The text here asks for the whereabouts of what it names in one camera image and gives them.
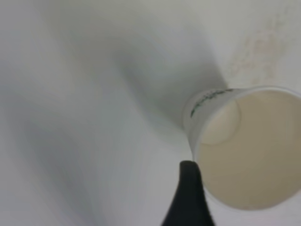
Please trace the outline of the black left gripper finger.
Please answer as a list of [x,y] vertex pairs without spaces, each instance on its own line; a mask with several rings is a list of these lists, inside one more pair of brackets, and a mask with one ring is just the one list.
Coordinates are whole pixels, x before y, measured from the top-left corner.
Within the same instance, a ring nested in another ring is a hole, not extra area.
[[179,183],[164,226],[214,226],[201,173],[194,161],[180,162]]

